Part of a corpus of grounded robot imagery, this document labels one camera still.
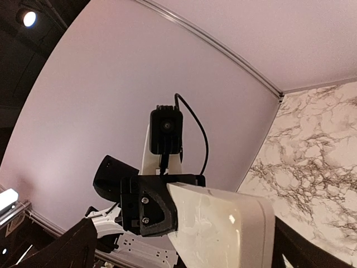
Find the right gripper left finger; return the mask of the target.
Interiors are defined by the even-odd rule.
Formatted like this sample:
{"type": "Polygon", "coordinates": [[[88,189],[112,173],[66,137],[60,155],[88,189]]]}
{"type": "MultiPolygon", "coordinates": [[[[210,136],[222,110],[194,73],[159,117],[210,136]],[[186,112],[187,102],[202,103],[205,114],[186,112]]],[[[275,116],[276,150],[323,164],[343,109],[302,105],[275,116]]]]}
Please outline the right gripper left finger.
{"type": "Polygon", "coordinates": [[[91,219],[83,218],[53,243],[24,259],[17,267],[93,267],[97,231],[91,219]]]}

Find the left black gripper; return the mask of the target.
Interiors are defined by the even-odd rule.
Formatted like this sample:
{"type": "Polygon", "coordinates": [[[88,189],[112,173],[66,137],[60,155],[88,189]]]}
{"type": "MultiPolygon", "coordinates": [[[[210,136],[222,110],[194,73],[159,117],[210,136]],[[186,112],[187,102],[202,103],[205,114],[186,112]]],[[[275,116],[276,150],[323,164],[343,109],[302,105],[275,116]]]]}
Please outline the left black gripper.
{"type": "Polygon", "coordinates": [[[206,186],[203,175],[137,175],[120,182],[122,227],[142,237],[160,237],[178,228],[177,208],[169,183],[206,186]]]}

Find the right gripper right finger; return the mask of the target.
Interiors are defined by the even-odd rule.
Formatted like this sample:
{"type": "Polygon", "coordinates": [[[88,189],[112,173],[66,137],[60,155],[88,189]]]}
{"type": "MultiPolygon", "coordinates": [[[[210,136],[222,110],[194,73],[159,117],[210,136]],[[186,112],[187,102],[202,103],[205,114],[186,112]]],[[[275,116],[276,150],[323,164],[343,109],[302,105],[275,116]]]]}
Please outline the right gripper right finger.
{"type": "Polygon", "coordinates": [[[275,218],[274,266],[286,267],[345,267],[346,263],[303,238],[284,221],[275,218]]]}

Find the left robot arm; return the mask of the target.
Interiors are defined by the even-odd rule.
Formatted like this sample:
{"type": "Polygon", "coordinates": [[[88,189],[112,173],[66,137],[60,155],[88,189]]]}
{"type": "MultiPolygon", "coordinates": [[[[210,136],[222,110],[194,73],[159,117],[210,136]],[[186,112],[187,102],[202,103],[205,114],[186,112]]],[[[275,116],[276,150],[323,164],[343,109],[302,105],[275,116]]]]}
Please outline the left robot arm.
{"type": "Polygon", "coordinates": [[[89,207],[86,217],[97,229],[97,249],[111,253],[124,234],[162,237],[178,229],[178,212],[167,186],[184,183],[205,186],[203,175],[144,174],[109,155],[105,156],[93,180],[96,193],[113,202],[109,209],[89,207]]]}

